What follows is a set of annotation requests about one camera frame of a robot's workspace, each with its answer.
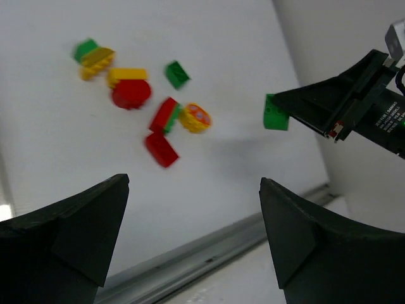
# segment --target white wall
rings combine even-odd
[[[405,18],[403,0],[274,0],[302,85],[336,76],[369,50],[387,52],[389,25]],[[352,218],[405,232],[405,161],[352,133],[319,140],[333,188]]]

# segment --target round yellow lego piece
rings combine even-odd
[[[210,115],[195,103],[186,105],[178,119],[183,127],[191,133],[200,133],[208,129],[212,124]]]

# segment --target round red lego brick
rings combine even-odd
[[[131,110],[143,106],[151,94],[151,86],[145,80],[121,80],[111,97],[118,107]]]

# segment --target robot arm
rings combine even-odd
[[[275,94],[271,102],[307,127],[335,142],[352,131],[405,158],[405,97],[386,88],[396,76],[405,94],[405,20],[385,36],[390,56],[372,50],[331,79]]]

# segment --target lego piece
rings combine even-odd
[[[120,80],[147,80],[147,72],[144,68],[111,68],[107,74],[107,84],[114,88]]]
[[[176,151],[170,146],[162,133],[152,133],[147,136],[145,146],[163,168],[168,168],[178,158]]]
[[[210,115],[195,103],[185,106],[178,119],[191,133],[200,133],[212,124]]]
[[[190,80],[190,77],[177,61],[173,61],[166,66],[165,74],[167,79],[176,90],[179,90],[186,84],[187,81]]]
[[[274,94],[266,95],[265,112],[263,115],[263,124],[266,129],[270,130],[288,130],[289,128],[289,115],[281,110],[278,106],[271,101]]]
[[[168,125],[171,115],[173,114],[173,111],[176,109],[177,105],[178,103],[173,98],[168,98],[162,102],[149,126],[149,130],[156,133],[165,134],[165,128]]]
[[[169,120],[167,121],[165,127],[163,128],[163,132],[165,134],[170,133],[171,129],[173,128],[173,126],[176,123],[176,119],[178,118],[178,116],[180,115],[180,112],[182,111],[182,106],[180,103],[178,103],[175,107],[175,109],[173,110]]]
[[[120,108],[139,109],[151,96],[151,86],[145,80],[121,80],[111,92],[111,98]]]
[[[99,46],[97,43],[88,38],[87,40],[78,43],[75,48],[73,49],[73,58],[77,61],[78,64],[82,62],[82,57],[86,54],[89,54],[91,51],[94,51]]]
[[[115,52],[106,47],[99,47],[84,55],[80,62],[82,65],[81,78],[83,80],[92,79],[93,76],[109,67],[114,57]]]

